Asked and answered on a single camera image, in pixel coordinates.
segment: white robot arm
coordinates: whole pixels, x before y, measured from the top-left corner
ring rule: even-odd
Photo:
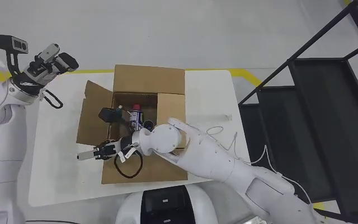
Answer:
[[[28,52],[27,42],[0,35],[0,49],[7,53],[12,75],[0,82],[0,224],[20,224],[25,220],[16,203],[16,180],[27,149],[25,106],[31,105],[57,75],[76,70],[78,64],[66,53],[57,55],[59,46],[51,44],[20,72],[17,54]],[[58,99],[59,106],[47,97],[45,100],[55,108],[62,107]]]
[[[189,138],[183,151],[175,150],[181,141],[179,130],[186,132]],[[263,220],[275,224],[328,223],[312,205],[294,195],[294,187],[282,175],[228,155],[212,136],[180,120],[170,118],[168,124],[157,126],[152,132],[143,128],[129,138],[107,142],[94,151],[80,153],[78,159],[109,158],[121,153],[124,147],[132,148],[124,159],[134,150],[146,156],[154,152],[196,176],[230,185],[251,211]]]

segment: gray floor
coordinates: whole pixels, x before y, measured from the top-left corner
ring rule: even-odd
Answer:
[[[55,42],[78,60],[79,69],[113,69],[115,64],[248,68],[263,80],[342,7],[341,0],[12,0],[1,3],[0,30],[28,41],[30,54],[19,56],[21,68]],[[341,57],[357,48],[357,37],[352,21],[345,19],[303,56]],[[5,61],[4,54],[0,60]],[[358,72],[358,63],[351,64]],[[253,89],[242,77],[233,82],[238,101]],[[291,83],[283,71],[270,85]],[[31,159],[30,150],[18,182],[18,200],[28,219],[114,222],[122,195],[31,208]],[[220,223],[250,216],[227,186],[201,186],[214,201]]]

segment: spray can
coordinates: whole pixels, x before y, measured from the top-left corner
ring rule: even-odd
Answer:
[[[141,130],[143,127],[143,112],[140,110],[139,104],[134,104],[133,110],[130,112],[129,123],[134,130]]]

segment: cardboard box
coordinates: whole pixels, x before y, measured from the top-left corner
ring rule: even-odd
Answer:
[[[183,69],[116,65],[113,92],[88,81],[84,94],[77,143],[95,146],[106,139],[118,140],[128,135],[123,125],[109,125],[98,117],[102,108],[122,105],[130,110],[134,104],[139,104],[144,120],[152,120],[155,125],[167,123],[169,117],[185,121]],[[129,120],[127,113],[123,116]],[[179,147],[185,146],[185,138],[182,139]],[[125,163],[118,161],[117,164],[124,173],[132,175],[138,170],[140,161],[138,156],[131,156]],[[142,171],[132,179],[117,172],[113,158],[103,163],[102,184],[176,180],[187,180],[187,172],[154,154],[143,157]]]

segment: wire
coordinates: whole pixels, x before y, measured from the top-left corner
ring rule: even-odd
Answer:
[[[309,202],[309,205],[311,205],[311,204],[312,204],[312,201],[311,201],[310,197],[308,196],[308,194],[307,194],[307,192],[305,191],[305,189],[304,189],[299,183],[297,183],[297,182],[294,181],[294,180],[291,180],[291,179],[287,178],[286,176],[284,176],[284,175],[282,175],[281,173],[277,172],[277,171],[272,167],[271,161],[270,161],[270,158],[269,158],[269,152],[268,152],[268,150],[267,150],[267,146],[266,146],[266,145],[265,145],[264,152],[265,152],[265,151],[266,151],[266,156],[267,156],[268,164],[270,165],[271,170],[273,170],[273,172],[279,174],[283,179],[288,180],[288,181],[290,181],[290,182],[296,184],[297,186],[299,186],[299,187],[302,189],[303,193],[306,195],[306,197],[307,197],[307,199],[308,199],[308,202]]]
[[[55,94],[53,94],[50,90],[45,90],[50,96],[52,96],[59,104],[59,106],[56,106],[54,105],[51,100],[47,97],[47,96],[44,96],[44,99],[53,107],[53,108],[56,108],[56,109],[60,109],[63,107],[63,103],[60,101],[59,98],[57,98],[57,96],[55,96]]]
[[[209,131],[210,131],[211,129],[213,129],[213,128],[221,128],[221,130],[218,131],[218,132],[216,132],[216,133],[210,134]],[[213,135],[219,134],[219,133],[221,133],[223,130],[224,130],[224,128],[223,128],[222,126],[214,126],[214,127],[209,128],[208,130],[206,130],[206,133],[207,133],[209,136],[211,136],[211,138],[213,138],[215,141],[218,141],[217,139],[215,139],[215,138],[213,137]],[[247,162],[247,161],[243,160],[242,158],[238,157],[237,154],[236,154],[236,139],[237,139],[237,132],[235,133],[234,139],[233,139],[233,141],[231,142],[229,148],[225,148],[221,143],[219,143],[219,144],[220,144],[226,151],[229,151],[229,150],[231,149],[232,145],[234,144],[234,153],[235,153],[236,158],[239,159],[239,160],[241,160],[241,161],[243,161],[245,164],[255,164],[255,163],[258,163],[259,161],[262,160],[262,158],[264,157],[264,155],[265,155],[265,153],[266,153],[266,155],[267,155],[267,160],[268,160],[268,164],[270,165],[271,170],[272,170],[273,172],[275,172],[276,174],[280,175],[283,179],[285,179],[285,180],[287,180],[287,181],[290,181],[290,182],[296,184],[299,188],[301,188],[302,191],[303,191],[303,193],[306,195],[306,197],[307,197],[307,199],[308,199],[309,206],[310,206],[310,207],[312,208],[312,210],[313,210],[312,201],[311,201],[310,197],[308,196],[308,193],[305,191],[305,189],[304,189],[299,183],[297,183],[297,182],[294,181],[294,180],[291,180],[291,179],[287,178],[286,176],[284,176],[284,175],[282,175],[281,173],[277,172],[277,171],[272,167],[271,161],[270,161],[270,158],[269,158],[269,152],[268,152],[268,150],[267,150],[267,145],[265,145],[265,146],[263,147],[263,152],[262,152],[260,158],[258,158],[258,160],[254,161],[254,162]]]
[[[125,178],[127,178],[127,179],[135,178],[135,177],[140,173],[140,171],[141,171],[142,168],[143,168],[143,156],[142,156],[142,154],[140,154],[140,152],[138,152],[138,151],[135,151],[134,153],[137,154],[137,155],[139,156],[139,158],[140,158],[140,166],[139,166],[137,172],[136,172],[135,174],[133,174],[132,176],[128,176],[127,174],[124,174],[124,173],[120,170],[120,168],[118,167],[117,159],[118,159],[119,155],[117,154],[117,155],[114,157],[114,166],[116,167],[116,169],[117,169],[117,171],[120,173],[120,175],[122,175],[123,177],[125,177]]]
[[[257,162],[260,162],[260,160],[262,160],[263,156],[265,155],[265,152],[267,152],[267,147],[266,147],[266,145],[264,146],[262,155],[260,156],[260,158],[258,158],[258,160],[254,161],[254,162],[247,162],[247,161],[245,161],[245,160],[243,160],[243,159],[241,159],[241,158],[240,158],[240,159],[241,159],[245,164],[255,164],[255,163],[257,163]]]
[[[62,220],[26,220],[26,222],[57,222],[57,223],[68,223],[68,224],[80,224],[78,222],[62,221]]]

